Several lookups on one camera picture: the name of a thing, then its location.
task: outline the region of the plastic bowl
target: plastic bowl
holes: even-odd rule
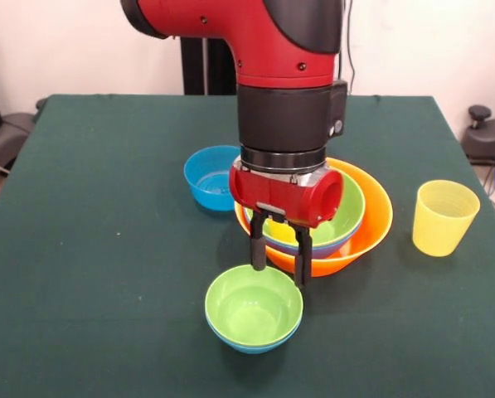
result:
[[[255,271],[251,265],[240,265],[212,282],[205,314],[212,331],[231,347],[267,352],[287,341],[300,324],[303,296],[278,269]]]
[[[335,254],[326,259],[312,261],[312,275],[325,276],[335,274],[355,259],[374,249],[386,237],[393,221],[391,199],[386,190],[370,174],[350,163],[336,159],[327,159],[330,167],[343,170],[356,180],[363,190],[366,201],[366,210],[362,225],[357,233]],[[235,204],[236,218],[244,231],[249,234],[249,224],[245,219],[242,207]],[[295,258],[270,246],[266,247],[269,259],[279,268],[294,272]]]
[[[234,210],[229,189],[232,163],[240,156],[240,149],[229,145],[204,148],[191,155],[184,165],[192,195],[203,207],[214,211]]]
[[[343,176],[343,197],[336,215],[311,230],[314,259],[326,259],[336,253],[357,232],[363,220],[366,200],[363,191],[354,178],[346,172]],[[251,209],[244,209],[245,218],[250,223]],[[287,255],[296,255],[298,243],[293,228],[285,224],[267,220],[264,223],[264,236],[267,245]]]
[[[260,347],[249,347],[249,346],[242,346],[240,344],[235,344],[233,342],[230,342],[229,340],[227,340],[226,338],[224,338],[223,336],[221,336],[211,325],[210,321],[207,319],[206,321],[208,322],[208,325],[210,326],[210,328],[212,329],[212,331],[220,338],[220,340],[222,340],[226,345],[234,348],[236,351],[239,351],[239,352],[243,352],[244,354],[252,354],[252,355],[256,355],[256,354],[263,354],[264,352],[267,352],[267,351],[271,351],[271,350],[274,350],[276,347],[278,346],[281,346],[282,344],[284,344],[285,342],[287,342],[294,334],[295,332],[297,332],[297,329],[298,329],[298,326],[300,324],[300,321],[302,319],[299,319],[298,321],[298,324],[297,326],[295,327],[294,330],[291,331],[291,333],[284,337],[282,340],[274,343],[274,344],[269,344],[268,346],[260,346]]]

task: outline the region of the table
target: table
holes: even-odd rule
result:
[[[236,140],[234,97],[50,97],[0,197],[0,396],[495,396],[495,211],[432,98],[349,99],[328,152],[386,188],[391,233],[315,279],[297,334],[257,357],[203,310],[247,236],[182,173]],[[433,178],[482,200],[445,259],[410,241]]]

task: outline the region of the blue bowl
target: blue bowl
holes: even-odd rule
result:
[[[284,337],[282,340],[278,340],[277,342],[273,344],[269,344],[268,346],[258,346],[258,347],[249,347],[249,346],[242,346],[240,344],[236,344],[230,340],[228,340],[226,337],[221,336],[213,327],[208,318],[206,319],[206,322],[208,323],[208,326],[210,326],[211,330],[217,335],[220,340],[222,340],[226,345],[234,348],[236,351],[243,352],[244,354],[250,354],[250,355],[257,355],[257,354],[263,354],[267,351],[274,350],[276,347],[281,346],[285,342],[287,342],[294,334],[297,332],[298,326],[300,325],[302,321],[302,317],[299,319],[297,326],[288,334],[288,336]]]
[[[229,189],[232,163],[240,156],[240,149],[229,145],[204,148],[191,155],[184,165],[192,195],[203,207],[214,211],[234,210]]]

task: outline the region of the cup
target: cup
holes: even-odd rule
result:
[[[417,192],[413,243],[434,257],[452,254],[480,206],[478,196],[462,184],[428,181]]]

